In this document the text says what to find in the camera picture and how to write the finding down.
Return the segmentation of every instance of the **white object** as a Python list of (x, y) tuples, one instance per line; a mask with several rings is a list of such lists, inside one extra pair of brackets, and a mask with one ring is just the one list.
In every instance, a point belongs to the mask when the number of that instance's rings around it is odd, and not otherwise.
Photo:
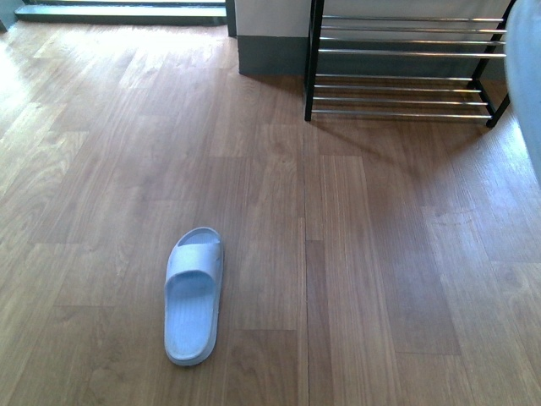
[(518, 0), (506, 28), (509, 94), (541, 184), (541, 0)]
[(223, 243), (212, 228), (186, 233), (167, 263), (164, 342), (177, 365), (205, 360), (216, 343)]

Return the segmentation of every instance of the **laminate flooring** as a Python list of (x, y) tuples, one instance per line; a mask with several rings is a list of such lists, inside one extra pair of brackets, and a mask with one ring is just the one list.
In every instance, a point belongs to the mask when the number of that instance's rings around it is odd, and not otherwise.
[[(502, 84), (490, 87), (501, 95)], [(314, 117), (226, 27), (0, 35), (0, 404), (541, 404), (541, 191), (510, 109)], [(226, 246), (215, 350), (163, 348), (167, 257)]]

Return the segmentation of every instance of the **white slipper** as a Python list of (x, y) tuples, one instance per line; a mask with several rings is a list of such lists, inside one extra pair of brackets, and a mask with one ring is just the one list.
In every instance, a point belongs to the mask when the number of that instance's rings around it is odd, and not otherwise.
[(186, 233), (173, 248), (165, 284), (165, 347), (177, 365), (204, 361), (216, 343), (223, 243), (212, 228)]

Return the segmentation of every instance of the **metal shoe rack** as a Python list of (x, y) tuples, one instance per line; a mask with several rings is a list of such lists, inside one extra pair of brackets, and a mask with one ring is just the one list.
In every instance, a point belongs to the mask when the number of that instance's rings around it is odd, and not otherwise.
[[(325, 15), (325, 0), (313, 0), (304, 119), (310, 121), (313, 113), (486, 119), (486, 125), (494, 127), (509, 105), (509, 96), (495, 106), (481, 76), (491, 59), (505, 57), (502, 37), (514, 3), (509, 3), (501, 19), (455, 19)], [(473, 58), (477, 66), (471, 76), (462, 77), (333, 74), (319, 72), (318, 61), (324, 56), (385, 58), (391, 64), (399, 58), (406, 65), (435, 58)]]

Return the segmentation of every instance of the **white wall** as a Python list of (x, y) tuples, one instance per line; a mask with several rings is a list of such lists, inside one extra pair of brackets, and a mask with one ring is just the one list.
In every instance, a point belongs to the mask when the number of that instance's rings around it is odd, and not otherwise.
[[(508, 3), (506, 0), (327, 0), (325, 13), (498, 18)], [(240, 36), (308, 35), (310, 0), (236, 0), (236, 8)]]

